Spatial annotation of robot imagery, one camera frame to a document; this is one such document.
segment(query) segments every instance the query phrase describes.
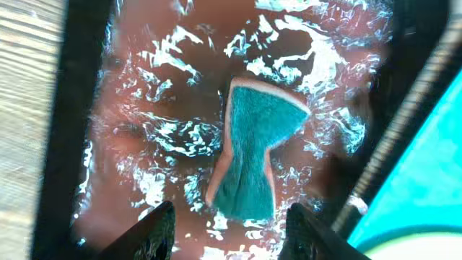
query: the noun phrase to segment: wood grain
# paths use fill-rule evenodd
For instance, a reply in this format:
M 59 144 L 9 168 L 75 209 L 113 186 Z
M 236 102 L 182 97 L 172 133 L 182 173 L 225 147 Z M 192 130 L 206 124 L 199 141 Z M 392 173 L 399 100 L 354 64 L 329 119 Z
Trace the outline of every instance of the wood grain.
M 0 2 L 0 259 L 28 259 L 66 2 Z

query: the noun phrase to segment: wooden table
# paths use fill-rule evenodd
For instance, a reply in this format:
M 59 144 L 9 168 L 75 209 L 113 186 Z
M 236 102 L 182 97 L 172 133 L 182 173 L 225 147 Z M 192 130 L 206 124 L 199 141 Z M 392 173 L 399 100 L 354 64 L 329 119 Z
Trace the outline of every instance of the wooden table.
M 28 259 L 66 1 L 0 2 L 0 259 Z

